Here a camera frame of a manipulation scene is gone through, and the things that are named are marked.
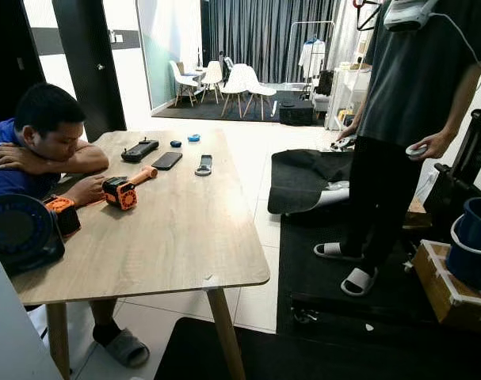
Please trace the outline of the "orange black boxy tool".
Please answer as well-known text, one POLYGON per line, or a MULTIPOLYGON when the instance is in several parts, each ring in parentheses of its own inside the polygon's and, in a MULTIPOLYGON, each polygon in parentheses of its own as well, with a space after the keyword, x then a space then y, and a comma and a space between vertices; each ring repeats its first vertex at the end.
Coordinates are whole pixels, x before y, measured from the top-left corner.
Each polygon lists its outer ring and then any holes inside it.
POLYGON ((44 201, 47 207, 55 215, 56 225, 62 238, 69 238, 78 232, 81 228, 81 222, 78 220, 76 203, 65 196, 51 196, 44 201))

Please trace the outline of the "white hand controller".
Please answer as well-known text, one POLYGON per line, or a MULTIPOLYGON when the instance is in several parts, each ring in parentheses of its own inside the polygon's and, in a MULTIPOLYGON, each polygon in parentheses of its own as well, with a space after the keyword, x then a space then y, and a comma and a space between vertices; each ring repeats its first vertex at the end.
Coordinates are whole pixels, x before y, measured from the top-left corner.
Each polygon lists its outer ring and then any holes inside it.
POLYGON ((415 159, 415 158, 418 158, 422 155, 425 154, 425 152, 427 152, 429 149, 429 145, 428 144, 421 144, 421 145, 418 145, 418 147, 407 147, 406 148, 406 151, 404 151, 404 153, 406 153, 407 157, 410 157, 410 159, 415 159))
POLYGON ((357 136, 346 136, 330 144, 331 151, 349 151, 355 147, 357 136))

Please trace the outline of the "black cloth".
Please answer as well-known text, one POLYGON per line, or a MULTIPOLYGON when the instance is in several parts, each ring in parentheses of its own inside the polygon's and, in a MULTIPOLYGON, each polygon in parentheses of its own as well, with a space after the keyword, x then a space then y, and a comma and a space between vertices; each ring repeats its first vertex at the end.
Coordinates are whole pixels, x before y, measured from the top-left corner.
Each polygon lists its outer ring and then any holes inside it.
POLYGON ((352 151, 294 149, 270 156, 270 214, 308 212, 349 198, 352 151))

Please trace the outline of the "white cabinet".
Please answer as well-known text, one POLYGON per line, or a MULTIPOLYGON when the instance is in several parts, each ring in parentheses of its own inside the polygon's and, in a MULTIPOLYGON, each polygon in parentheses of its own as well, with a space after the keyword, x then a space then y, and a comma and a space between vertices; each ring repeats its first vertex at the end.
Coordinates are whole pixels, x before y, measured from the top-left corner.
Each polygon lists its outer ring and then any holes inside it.
POLYGON ((326 129, 328 131, 344 130, 363 104, 371 70, 369 68, 334 70, 330 104, 326 111, 326 129))

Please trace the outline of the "white shell chair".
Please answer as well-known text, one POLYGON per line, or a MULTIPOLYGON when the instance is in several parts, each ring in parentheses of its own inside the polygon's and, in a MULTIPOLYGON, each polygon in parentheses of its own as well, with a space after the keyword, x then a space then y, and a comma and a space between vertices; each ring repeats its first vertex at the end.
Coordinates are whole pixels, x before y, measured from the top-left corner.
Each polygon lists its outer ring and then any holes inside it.
POLYGON ((251 66, 245 64, 235 64, 231 69, 228 80, 221 86, 221 92, 224 94, 224 106, 220 116, 226 115, 227 106, 230 104, 230 98, 236 100, 237 109, 240 116, 244 116, 244 112, 250 109, 250 104, 254 99, 258 99, 259 108, 261 108, 261 120, 265 119, 265 104, 268 104, 269 97, 275 97, 276 88, 268 87, 258 82, 258 77, 251 66), (248 93, 247 104, 241 108, 242 95, 248 93))
POLYGON ((204 90, 214 94, 217 104, 221 94, 221 85, 224 80, 222 65, 219 60, 208 62, 208 65, 201 72, 200 84, 204 90))
POLYGON ((197 94, 204 90, 201 79, 203 72, 185 72, 182 62, 172 61, 168 65, 174 74, 174 105, 178 105, 182 99, 187 99, 190 105, 194 106, 197 94))

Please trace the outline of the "standing person in dark shirt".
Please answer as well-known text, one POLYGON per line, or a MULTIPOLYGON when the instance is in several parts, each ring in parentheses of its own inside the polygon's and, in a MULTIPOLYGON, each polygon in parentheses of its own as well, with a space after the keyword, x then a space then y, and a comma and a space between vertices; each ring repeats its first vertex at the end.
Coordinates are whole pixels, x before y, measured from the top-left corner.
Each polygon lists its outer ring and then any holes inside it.
POLYGON ((379 268, 395 246, 427 159, 457 137, 481 77, 481 0, 440 0, 427 25, 389 32, 379 6, 364 61, 371 78, 363 105, 342 132, 357 136, 349 177, 351 223, 344 253, 355 267, 379 268), (428 144, 410 159, 407 147, 428 144))

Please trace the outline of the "blue bucket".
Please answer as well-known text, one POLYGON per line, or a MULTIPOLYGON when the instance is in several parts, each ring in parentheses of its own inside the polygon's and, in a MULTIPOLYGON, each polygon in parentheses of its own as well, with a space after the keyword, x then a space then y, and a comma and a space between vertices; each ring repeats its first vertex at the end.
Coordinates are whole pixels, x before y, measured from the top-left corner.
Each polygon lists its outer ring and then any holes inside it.
POLYGON ((460 282, 481 292, 481 198, 464 203, 464 213, 451 227, 452 249, 447 268, 460 282))

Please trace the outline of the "dark rug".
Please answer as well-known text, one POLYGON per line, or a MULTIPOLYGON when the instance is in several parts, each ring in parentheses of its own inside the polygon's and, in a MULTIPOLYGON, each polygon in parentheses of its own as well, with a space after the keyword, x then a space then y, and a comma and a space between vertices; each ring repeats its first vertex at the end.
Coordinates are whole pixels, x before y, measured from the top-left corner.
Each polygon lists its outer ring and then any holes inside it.
POLYGON ((272 122, 280 124, 321 124, 313 105, 300 98, 300 91, 277 91, 272 97, 251 98, 243 92, 240 98, 221 95, 215 101, 211 95, 190 101, 185 97, 171 101, 167 108, 153 113, 154 117, 178 119, 226 120, 227 122, 272 122))

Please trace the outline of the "white slipper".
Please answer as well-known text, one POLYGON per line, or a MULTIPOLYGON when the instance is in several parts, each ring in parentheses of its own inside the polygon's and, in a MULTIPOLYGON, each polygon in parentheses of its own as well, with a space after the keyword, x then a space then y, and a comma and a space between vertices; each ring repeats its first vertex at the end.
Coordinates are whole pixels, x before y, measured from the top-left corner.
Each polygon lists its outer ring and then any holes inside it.
POLYGON ((317 257, 326 258, 327 260, 348 261, 349 263, 360 263, 363 260, 362 254, 344 253, 342 251, 342 243, 339 242, 316 244, 312 251, 317 257))
POLYGON ((342 293, 351 297, 362 297, 370 293, 378 276, 377 268, 355 267, 339 284, 342 293))

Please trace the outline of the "black floor mat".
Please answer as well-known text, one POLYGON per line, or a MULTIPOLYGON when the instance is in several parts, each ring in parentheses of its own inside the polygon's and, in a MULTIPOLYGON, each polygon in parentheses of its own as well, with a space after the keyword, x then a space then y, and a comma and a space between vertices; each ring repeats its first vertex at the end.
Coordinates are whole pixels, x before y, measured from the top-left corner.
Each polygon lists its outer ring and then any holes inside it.
POLYGON ((345 223, 316 213, 281 217, 277 332, 311 336, 339 333, 431 333, 481 336, 480 329, 443 325, 433 311, 402 246, 379 268, 379 276, 366 296, 353 297, 339 283, 354 263, 327 260, 312 252, 317 243, 345 236, 345 223))

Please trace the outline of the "wooden table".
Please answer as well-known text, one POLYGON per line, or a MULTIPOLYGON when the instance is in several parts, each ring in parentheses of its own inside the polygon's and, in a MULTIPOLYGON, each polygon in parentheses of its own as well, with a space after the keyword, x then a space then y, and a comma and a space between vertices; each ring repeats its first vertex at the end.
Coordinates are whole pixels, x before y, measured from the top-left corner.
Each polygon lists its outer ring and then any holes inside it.
POLYGON ((70 377, 67 303, 204 291, 231 379, 245 380, 224 292, 268 283, 270 271, 224 134, 200 136, 185 142, 171 170, 136 189, 134 209, 81 207, 82 228, 67 239, 62 260, 13 279, 22 303, 47 308, 49 352, 63 379, 70 377), (212 173, 198 177, 204 154, 212 173))

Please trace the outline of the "black smartphone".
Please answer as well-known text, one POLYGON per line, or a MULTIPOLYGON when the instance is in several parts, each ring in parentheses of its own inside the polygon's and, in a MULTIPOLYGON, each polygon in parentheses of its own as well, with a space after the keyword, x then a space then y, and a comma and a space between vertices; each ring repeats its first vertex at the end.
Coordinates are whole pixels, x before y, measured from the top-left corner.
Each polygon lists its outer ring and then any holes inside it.
POLYGON ((175 151, 165 152, 164 155, 154 161, 151 166, 157 170, 171 170, 171 168, 182 159, 182 156, 182 153, 175 151))

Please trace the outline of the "metal clothes rack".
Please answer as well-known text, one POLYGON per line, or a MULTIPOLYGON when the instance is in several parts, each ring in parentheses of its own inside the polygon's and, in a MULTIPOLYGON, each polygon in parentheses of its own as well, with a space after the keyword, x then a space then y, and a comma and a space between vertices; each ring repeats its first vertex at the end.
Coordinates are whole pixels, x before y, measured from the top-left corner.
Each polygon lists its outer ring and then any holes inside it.
POLYGON ((306 86, 313 86, 313 84, 316 83, 320 73, 313 79, 302 79, 300 66, 298 66, 301 46, 306 40, 320 39, 326 41, 328 53, 326 62, 321 66, 321 71, 323 71, 326 69, 328 61, 330 61, 330 49, 334 29, 334 21, 293 21, 290 24, 288 27, 288 36, 286 37, 288 43, 286 47, 286 59, 288 60, 286 69, 291 71, 291 73, 287 73, 287 75, 293 77, 294 82, 304 83, 306 86))

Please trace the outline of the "black box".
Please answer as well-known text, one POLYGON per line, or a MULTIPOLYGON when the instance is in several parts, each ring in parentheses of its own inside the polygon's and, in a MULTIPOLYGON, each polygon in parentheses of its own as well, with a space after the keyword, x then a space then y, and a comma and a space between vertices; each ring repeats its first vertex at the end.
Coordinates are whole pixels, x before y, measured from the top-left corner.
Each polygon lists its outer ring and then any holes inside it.
POLYGON ((281 124, 290 126, 311 126, 315 123, 314 105, 311 101, 281 101, 277 106, 277 116, 281 124))

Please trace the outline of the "black door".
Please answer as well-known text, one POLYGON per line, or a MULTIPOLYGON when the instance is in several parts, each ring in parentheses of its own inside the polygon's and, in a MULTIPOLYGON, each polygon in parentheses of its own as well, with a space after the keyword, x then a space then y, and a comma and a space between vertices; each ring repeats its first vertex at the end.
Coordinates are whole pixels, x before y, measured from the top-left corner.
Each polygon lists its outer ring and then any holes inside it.
POLYGON ((94 142, 107 131, 124 131, 127 122, 102 0, 52 0, 52 7, 74 97, 86 116, 86 137, 94 142))
POLYGON ((28 88, 44 81, 22 0, 0 0, 0 123, 14 116, 28 88))

